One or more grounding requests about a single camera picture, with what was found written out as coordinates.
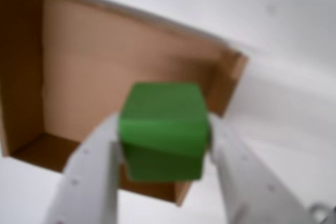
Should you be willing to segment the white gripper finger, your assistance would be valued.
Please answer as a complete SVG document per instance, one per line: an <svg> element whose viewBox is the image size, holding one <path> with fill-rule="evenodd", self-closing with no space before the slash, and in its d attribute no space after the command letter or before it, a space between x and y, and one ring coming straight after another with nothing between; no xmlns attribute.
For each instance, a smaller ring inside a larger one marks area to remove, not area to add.
<svg viewBox="0 0 336 224"><path fill-rule="evenodd" d="M315 216L222 118L209 116L227 223L317 223Z"/></svg>
<svg viewBox="0 0 336 224"><path fill-rule="evenodd" d="M70 155L45 223L118 222L118 119L107 117Z"/></svg>

